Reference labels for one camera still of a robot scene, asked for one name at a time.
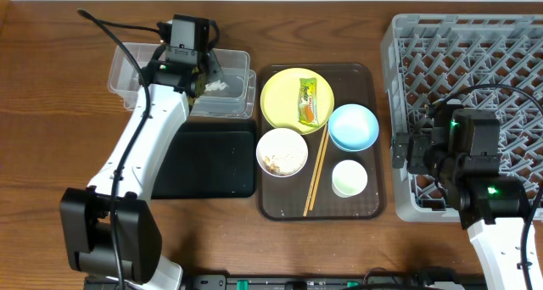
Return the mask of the white tissue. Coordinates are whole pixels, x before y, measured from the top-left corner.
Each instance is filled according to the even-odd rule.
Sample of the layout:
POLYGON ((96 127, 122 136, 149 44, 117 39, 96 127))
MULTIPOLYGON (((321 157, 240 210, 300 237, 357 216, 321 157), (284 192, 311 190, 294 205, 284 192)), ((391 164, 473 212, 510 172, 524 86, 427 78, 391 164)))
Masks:
POLYGON ((228 84, 222 80, 209 82, 205 85, 205 92, 219 92, 228 87, 228 84))

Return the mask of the light blue bowl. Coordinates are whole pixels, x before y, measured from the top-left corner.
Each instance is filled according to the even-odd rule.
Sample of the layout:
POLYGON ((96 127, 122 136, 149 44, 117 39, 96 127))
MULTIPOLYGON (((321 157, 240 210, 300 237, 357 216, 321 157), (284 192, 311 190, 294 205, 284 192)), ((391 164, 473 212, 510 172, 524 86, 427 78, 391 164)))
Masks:
POLYGON ((328 132, 339 149, 360 152, 369 149, 378 140, 379 123, 370 109, 349 103, 332 112, 328 132))

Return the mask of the pale green cup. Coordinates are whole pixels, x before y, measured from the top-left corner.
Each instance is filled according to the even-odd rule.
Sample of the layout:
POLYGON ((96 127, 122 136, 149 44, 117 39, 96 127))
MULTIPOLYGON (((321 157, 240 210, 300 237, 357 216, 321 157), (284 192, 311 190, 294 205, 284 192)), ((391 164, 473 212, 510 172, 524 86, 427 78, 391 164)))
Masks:
POLYGON ((340 198, 350 198, 362 193, 367 183, 367 171, 357 161, 343 160, 333 168, 332 189, 340 198))

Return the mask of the green snack wrapper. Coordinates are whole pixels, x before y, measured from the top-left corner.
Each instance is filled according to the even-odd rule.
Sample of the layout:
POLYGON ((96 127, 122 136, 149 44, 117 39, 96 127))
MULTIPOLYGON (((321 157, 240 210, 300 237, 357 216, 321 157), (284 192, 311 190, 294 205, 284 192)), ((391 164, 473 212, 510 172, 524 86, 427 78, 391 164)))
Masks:
POLYGON ((318 127, 316 105, 317 79, 300 78, 298 92, 298 121, 302 125, 318 127))

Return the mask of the pink bowl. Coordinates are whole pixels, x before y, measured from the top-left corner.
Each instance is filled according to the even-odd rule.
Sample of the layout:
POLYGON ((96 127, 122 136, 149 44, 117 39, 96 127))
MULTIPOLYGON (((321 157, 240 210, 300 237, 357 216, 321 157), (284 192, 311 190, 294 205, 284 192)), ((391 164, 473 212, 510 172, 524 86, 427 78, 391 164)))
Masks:
POLYGON ((289 177, 305 166, 309 150, 299 133, 287 128, 277 128, 260 138, 255 155, 259 166, 267 174, 289 177))

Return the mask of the rice and food scraps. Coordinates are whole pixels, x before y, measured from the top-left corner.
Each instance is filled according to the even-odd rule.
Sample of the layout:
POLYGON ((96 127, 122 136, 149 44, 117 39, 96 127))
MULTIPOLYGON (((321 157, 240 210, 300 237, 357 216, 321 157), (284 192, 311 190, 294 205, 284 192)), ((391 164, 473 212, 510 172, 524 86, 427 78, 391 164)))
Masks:
POLYGON ((301 149, 280 150, 277 153, 264 153, 264 168, 274 176, 291 176, 305 164, 306 153, 301 149))

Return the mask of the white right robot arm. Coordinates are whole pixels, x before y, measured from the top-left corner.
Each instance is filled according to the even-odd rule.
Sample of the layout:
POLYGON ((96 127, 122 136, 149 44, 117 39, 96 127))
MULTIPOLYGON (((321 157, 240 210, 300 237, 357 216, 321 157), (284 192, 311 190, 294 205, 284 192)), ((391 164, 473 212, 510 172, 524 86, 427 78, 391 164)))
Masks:
POLYGON ((436 112, 428 133, 396 133, 391 164, 445 189, 489 289, 540 289, 533 206, 523 183, 499 172, 499 133, 494 113, 453 105, 436 112))

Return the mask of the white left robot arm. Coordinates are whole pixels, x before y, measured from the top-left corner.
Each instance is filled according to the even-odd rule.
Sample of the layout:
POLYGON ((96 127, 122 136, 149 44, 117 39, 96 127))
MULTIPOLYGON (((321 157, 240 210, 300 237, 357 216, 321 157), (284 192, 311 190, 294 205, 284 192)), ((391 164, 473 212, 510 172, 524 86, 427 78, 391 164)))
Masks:
POLYGON ((162 236, 149 203, 168 147, 209 83, 221 82, 213 51, 220 39, 214 20, 177 14, 159 22, 162 43, 145 66, 111 31, 109 36, 137 72, 137 103, 125 130, 87 188, 69 188, 60 201, 70 268, 116 282, 118 289, 178 289, 182 267, 162 254, 162 236))

